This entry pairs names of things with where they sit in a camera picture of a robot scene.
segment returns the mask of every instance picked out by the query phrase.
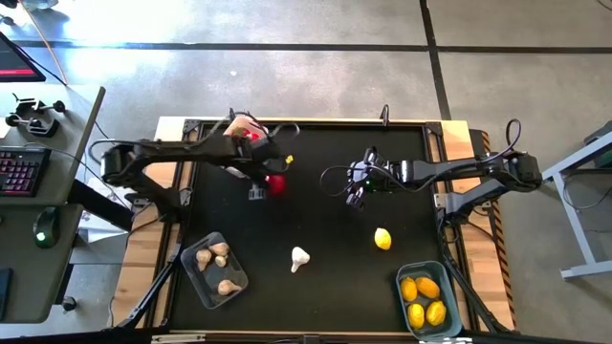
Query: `gray floor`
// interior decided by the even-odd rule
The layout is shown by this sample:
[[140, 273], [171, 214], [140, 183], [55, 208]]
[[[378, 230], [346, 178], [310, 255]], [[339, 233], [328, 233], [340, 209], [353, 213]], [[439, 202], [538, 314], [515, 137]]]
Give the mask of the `gray floor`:
[[[60, 2], [58, 11], [36, 15], [49, 38], [92, 45], [426, 44], [414, 0]], [[612, 46], [612, 11], [595, 0], [428, 3], [439, 45]], [[16, 29], [0, 25], [2, 32], [37, 39], [22, 13], [0, 13], [10, 13], [20, 24]], [[28, 51], [53, 66], [46, 51]], [[373, 118], [388, 103], [393, 118], [440, 117], [427, 53], [56, 52], [72, 83], [108, 89], [99, 123], [118, 139], [151, 138], [159, 116], [222, 116], [230, 106], [260, 117]], [[542, 169], [579, 148], [586, 135], [610, 119], [612, 54], [441, 54], [440, 60], [452, 117], [489, 132], [498, 148], [505, 145], [507, 120], [519, 118], [523, 133], [518, 147], [537, 156]], [[604, 180], [576, 187], [591, 191], [583, 196], [587, 204], [596, 197], [593, 192], [610, 184]], [[556, 192], [549, 191], [508, 194], [501, 200], [518, 327], [527, 334], [609, 342], [612, 273], [561, 280], [559, 269], [583, 261]], [[609, 225], [593, 218], [603, 217], [610, 205], [582, 213], [590, 240], [608, 259]], [[83, 254], [95, 261], [96, 252], [103, 250], [92, 251]], [[54, 310], [39, 326], [0, 326], [0, 336], [103, 328], [105, 302], [118, 273], [117, 267], [77, 268], [69, 288], [81, 300], [80, 313]]]

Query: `mechanical keyboard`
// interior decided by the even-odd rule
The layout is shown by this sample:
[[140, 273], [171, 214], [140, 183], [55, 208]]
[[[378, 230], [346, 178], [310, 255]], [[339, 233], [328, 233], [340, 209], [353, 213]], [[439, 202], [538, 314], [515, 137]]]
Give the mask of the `mechanical keyboard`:
[[0, 197], [35, 197], [51, 150], [0, 146]]

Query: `monitor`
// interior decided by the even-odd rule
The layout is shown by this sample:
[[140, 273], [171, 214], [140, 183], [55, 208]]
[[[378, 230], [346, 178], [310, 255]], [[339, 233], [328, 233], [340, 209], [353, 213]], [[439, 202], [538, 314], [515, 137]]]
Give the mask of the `monitor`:
[[45, 81], [19, 48], [0, 32], [0, 82]]

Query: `computer mouse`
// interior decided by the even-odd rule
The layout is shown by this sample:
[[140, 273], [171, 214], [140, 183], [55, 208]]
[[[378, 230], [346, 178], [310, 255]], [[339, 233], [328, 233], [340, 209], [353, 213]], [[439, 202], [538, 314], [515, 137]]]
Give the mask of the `computer mouse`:
[[38, 247], [54, 247], [59, 240], [59, 210], [54, 206], [45, 208], [34, 222], [33, 232]]

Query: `yellow lemon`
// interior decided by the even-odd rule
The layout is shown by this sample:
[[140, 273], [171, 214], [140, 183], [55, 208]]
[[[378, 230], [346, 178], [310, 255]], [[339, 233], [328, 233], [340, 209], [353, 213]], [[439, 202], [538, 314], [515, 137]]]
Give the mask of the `yellow lemon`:
[[432, 302], [427, 308], [427, 322], [433, 326], [438, 326], [444, 322], [447, 317], [447, 308], [442, 301]]
[[419, 277], [417, 278], [416, 283], [417, 290], [419, 290], [421, 294], [427, 296], [428, 298], [440, 297], [440, 287], [438, 287], [438, 285], [430, 278]]
[[390, 249], [391, 248], [391, 234], [384, 228], [376, 228], [376, 232], [374, 233], [374, 242], [377, 247], [382, 249]]
[[425, 324], [425, 310], [419, 304], [408, 306], [408, 323], [412, 330], [419, 330]]
[[402, 297], [404, 300], [412, 302], [417, 298], [417, 284], [414, 283], [412, 278], [406, 277], [402, 280], [400, 289], [402, 290]]

